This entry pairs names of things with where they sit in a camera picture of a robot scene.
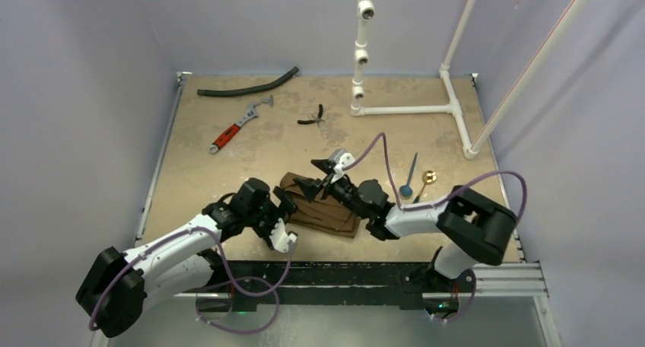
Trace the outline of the brown cloth napkin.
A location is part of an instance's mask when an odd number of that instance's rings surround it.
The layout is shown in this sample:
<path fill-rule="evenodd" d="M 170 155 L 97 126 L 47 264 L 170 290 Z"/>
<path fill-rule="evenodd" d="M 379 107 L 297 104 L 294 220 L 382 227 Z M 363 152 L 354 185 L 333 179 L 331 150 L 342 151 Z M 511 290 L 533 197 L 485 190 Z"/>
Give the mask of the brown cloth napkin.
<path fill-rule="evenodd" d="M 289 222 L 310 230 L 320 231 L 334 236 L 355 238 L 361 220 L 337 200 L 317 196 L 308 202 L 295 179 L 302 176 L 287 172 L 280 180 L 283 189 L 297 204 L 297 211 Z"/>

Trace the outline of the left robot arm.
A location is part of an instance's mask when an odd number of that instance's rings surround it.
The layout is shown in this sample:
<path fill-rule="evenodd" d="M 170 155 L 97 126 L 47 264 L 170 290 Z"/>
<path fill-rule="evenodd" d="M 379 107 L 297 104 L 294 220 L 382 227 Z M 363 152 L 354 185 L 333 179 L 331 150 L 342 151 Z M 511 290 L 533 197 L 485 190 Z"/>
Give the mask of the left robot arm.
<path fill-rule="evenodd" d="M 234 277 L 223 244 L 252 228 L 270 249 L 292 256 L 297 234 L 287 231 L 286 222 L 296 212 L 297 203 L 283 189 L 250 178 L 163 237 L 125 251 L 106 248 L 75 296 L 90 317 L 89 330 L 118 336 L 148 308 L 192 289 L 216 293 L 232 285 L 251 298 L 276 294 L 285 275 L 275 284 L 264 281 L 264 291 L 247 290 L 242 282 L 262 279 Z"/>

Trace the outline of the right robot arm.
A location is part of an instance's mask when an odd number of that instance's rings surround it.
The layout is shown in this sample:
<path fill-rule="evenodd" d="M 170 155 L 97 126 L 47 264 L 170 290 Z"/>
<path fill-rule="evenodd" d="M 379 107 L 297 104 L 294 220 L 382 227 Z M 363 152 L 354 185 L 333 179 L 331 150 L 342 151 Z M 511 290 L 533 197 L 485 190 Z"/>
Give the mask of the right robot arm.
<path fill-rule="evenodd" d="M 474 191 L 470 184 L 454 186 L 436 202 L 402 205 L 389 201 L 377 180 L 351 182 L 347 170 L 351 154 L 314 160 L 325 177 L 297 178 L 295 183 L 309 202 L 332 197 L 360 219 L 378 240 L 398 240 L 415 234 L 442 233 L 450 244 L 433 256 L 427 271 L 429 286 L 445 291 L 478 263 L 499 266 L 522 215 Z"/>

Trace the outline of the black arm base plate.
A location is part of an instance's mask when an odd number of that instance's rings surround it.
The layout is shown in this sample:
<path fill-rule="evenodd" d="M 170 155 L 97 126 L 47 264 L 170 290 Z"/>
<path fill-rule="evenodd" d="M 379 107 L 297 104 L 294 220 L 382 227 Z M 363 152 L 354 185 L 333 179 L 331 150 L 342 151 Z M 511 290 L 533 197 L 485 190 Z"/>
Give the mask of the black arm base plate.
<path fill-rule="evenodd" d="M 307 262 L 287 265 L 284 261 L 230 263 L 232 273 L 244 289 L 263 292 L 281 280 L 276 294 L 251 298 L 222 283 L 223 266 L 202 289 L 192 289 L 201 311 L 253 312 L 259 305 L 279 303 L 306 306 L 387 306 L 400 310 L 457 310 L 459 298 L 475 287 L 475 275 L 464 271 L 455 280 L 435 273 L 427 263 L 412 262 Z"/>

